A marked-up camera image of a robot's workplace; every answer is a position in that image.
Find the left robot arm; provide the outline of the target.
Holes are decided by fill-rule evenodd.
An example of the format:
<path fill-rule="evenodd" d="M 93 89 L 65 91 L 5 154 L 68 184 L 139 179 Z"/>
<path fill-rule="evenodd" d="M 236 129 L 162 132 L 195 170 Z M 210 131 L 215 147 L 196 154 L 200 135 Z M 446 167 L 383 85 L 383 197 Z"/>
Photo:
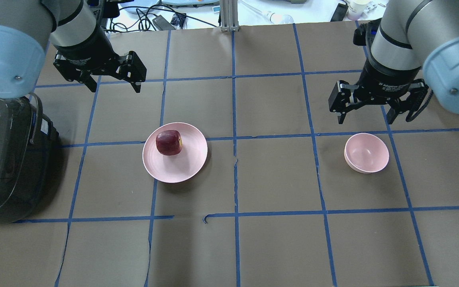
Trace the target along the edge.
<path fill-rule="evenodd" d="M 0 98 L 19 98 L 35 87 L 46 46 L 68 82 L 97 89 L 93 76 L 130 83 L 135 92 L 147 69 L 137 53 L 118 55 L 85 0 L 0 0 Z"/>

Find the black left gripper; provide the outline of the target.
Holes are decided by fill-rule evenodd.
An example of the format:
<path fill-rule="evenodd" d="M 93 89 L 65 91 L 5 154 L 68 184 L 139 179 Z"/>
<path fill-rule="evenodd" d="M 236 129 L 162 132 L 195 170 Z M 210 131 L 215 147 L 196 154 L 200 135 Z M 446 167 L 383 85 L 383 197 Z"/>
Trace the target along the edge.
<path fill-rule="evenodd" d="M 83 42 L 70 47 L 55 46 L 57 54 L 53 66 L 68 82 L 84 84 L 96 92 L 97 83 L 91 77 L 110 76 L 130 83 L 136 93 L 146 81 L 147 68 L 136 52 L 115 53 L 103 30 L 94 30 Z"/>

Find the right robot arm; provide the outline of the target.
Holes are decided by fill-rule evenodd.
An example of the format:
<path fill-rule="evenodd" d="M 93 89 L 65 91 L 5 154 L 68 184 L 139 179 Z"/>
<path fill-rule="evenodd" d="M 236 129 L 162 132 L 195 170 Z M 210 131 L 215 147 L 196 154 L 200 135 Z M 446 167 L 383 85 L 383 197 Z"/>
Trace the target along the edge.
<path fill-rule="evenodd" d="M 459 0 L 390 0 L 352 41 L 368 55 L 357 83 L 337 81 L 330 94 L 339 124 L 366 105 L 388 105 L 388 124 L 403 113 L 411 122 L 432 96 L 459 114 Z"/>

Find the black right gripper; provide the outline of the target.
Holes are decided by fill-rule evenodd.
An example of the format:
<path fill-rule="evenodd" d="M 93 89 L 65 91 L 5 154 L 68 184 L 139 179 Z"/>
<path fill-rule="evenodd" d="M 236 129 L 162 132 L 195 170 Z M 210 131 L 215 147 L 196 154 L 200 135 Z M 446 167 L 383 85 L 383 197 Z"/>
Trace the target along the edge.
<path fill-rule="evenodd" d="M 342 125 L 346 115 L 365 105 L 389 105 L 386 114 L 392 125 L 400 114 L 406 113 L 406 122 L 415 120 L 430 103 L 429 86 L 424 79 L 415 77 L 420 67 L 395 70 L 374 59 L 365 61 L 355 85 L 337 81 L 328 99 L 329 111 L 337 113 L 337 123 Z"/>

